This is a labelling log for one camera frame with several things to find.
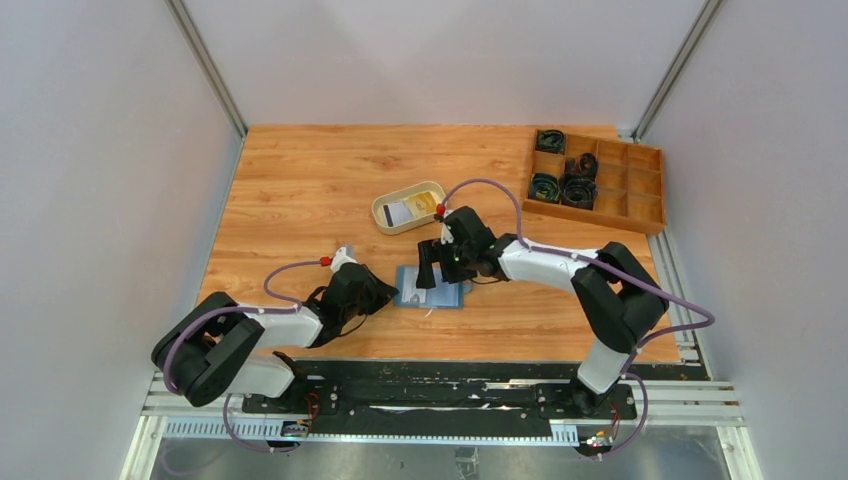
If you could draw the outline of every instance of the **wooden compartment organizer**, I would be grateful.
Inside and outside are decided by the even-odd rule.
[[[524,182],[521,209],[526,212],[621,228],[655,235],[665,228],[662,150],[581,135],[565,135],[565,154],[530,147],[530,169]],[[527,198],[536,173],[559,178],[566,158],[592,153],[598,159],[598,197],[593,210]]]

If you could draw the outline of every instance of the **gray floor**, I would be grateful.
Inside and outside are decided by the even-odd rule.
[[[629,431],[622,428],[624,438]],[[261,454],[230,441],[170,440],[165,459],[174,471],[200,465],[197,474],[176,477],[157,465],[152,478],[297,480],[515,480],[679,479],[722,480],[729,474],[714,428],[651,427],[627,450],[601,464],[578,460],[571,448],[391,444],[304,444],[288,454]]]

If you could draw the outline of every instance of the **wood grain surface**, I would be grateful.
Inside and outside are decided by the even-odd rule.
[[[378,196],[424,181],[445,191],[472,177],[522,191],[533,126],[252,126],[229,194],[200,299],[216,290],[240,302],[280,305],[262,289],[275,267],[333,252],[344,243],[386,283],[398,265],[417,265],[416,245],[438,224],[381,234],[371,215]],[[612,127],[557,127],[615,138]],[[488,185],[460,190],[451,206],[470,205],[495,235],[515,231],[515,211]],[[627,245],[655,275],[644,235],[525,213],[528,238],[573,248]],[[305,299],[331,276],[302,267],[272,283]],[[474,286],[462,310],[395,308],[370,317],[354,334],[316,349],[280,348],[292,357],[581,361],[594,336],[577,299],[532,283]],[[663,318],[661,326],[668,325]],[[674,338],[652,342],[640,362],[680,360]]]

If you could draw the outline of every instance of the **white wall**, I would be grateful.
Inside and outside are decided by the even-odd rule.
[[[0,478],[117,478],[237,142],[164,2],[0,6]]]
[[[767,479],[841,478],[848,3],[732,0],[647,138],[704,333]]]
[[[634,126],[703,0],[188,0],[248,123]]]

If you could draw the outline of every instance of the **beige tray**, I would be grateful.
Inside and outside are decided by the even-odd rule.
[[[433,222],[435,219],[432,216],[429,216],[419,218],[418,220],[413,220],[411,222],[406,222],[401,225],[395,225],[393,227],[390,227],[389,224],[386,223],[386,215],[383,212],[383,207],[385,205],[392,202],[398,202],[407,197],[411,197],[412,195],[424,192],[431,192],[438,203],[442,203],[445,199],[444,189],[442,189],[441,185],[436,182],[421,182],[417,185],[412,185],[411,187],[377,197],[377,199],[374,200],[374,203],[371,204],[371,214],[374,215],[374,221],[377,222],[377,228],[386,235],[397,235],[398,233],[403,233],[415,227],[420,227],[421,225],[427,225],[428,223]]]

